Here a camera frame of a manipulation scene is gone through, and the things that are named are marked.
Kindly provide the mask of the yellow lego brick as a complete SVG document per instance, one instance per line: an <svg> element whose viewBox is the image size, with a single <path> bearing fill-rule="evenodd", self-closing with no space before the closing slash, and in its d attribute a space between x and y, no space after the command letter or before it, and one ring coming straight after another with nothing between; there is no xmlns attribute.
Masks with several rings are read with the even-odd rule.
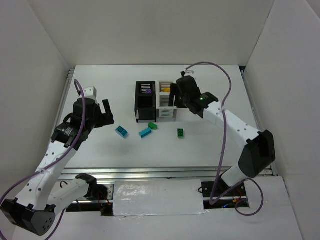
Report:
<svg viewBox="0 0 320 240"><path fill-rule="evenodd" d="M169 93L171 91L171 87L169 85L163 85L161 87L161 91L164 93Z"/></svg>

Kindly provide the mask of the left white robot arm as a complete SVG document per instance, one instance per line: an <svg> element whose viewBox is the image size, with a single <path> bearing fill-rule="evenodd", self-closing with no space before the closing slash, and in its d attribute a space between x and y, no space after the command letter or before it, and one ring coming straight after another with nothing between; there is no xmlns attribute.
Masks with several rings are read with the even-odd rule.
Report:
<svg viewBox="0 0 320 240"><path fill-rule="evenodd" d="M26 186L15 198L1 198L0 209L13 225L43 236L53 226L56 216L72 202L80 198L102 200L109 194L106 186L86 173L78 174L67 186L52 191L65 166L92 130L114 124L109 101L104 99L102 104L105 113L95 100L79 98L73 104L73 112L55 128L36 174L27 179Z"/></svg>

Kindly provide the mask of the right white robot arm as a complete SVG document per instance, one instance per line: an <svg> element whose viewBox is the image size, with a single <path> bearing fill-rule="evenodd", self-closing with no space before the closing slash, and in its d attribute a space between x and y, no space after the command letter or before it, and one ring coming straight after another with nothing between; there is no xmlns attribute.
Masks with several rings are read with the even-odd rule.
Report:
<svg viewBox="0 0 320 240"><path fill-rule="evenodd" d="M255 178L276 159L273 134L260 131L225 109L216 96L201 93L192 76L184 76L170 86L169 106L188 108L224 131L242 153L236 165L225 171L220 179L227 187L232 187L246 178Z"/></svg>

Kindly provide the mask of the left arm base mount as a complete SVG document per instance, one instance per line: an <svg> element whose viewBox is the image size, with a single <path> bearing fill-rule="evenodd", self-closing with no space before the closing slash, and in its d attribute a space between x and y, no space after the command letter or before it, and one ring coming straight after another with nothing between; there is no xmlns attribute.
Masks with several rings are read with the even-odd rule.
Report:
<svg viewBox="0 0 320 240"><path fill-rule="evenodd" d="M113 217L114 184L99 185L92 197L82 197L67 207L67 213L98 213L103 217Z"/></svg>

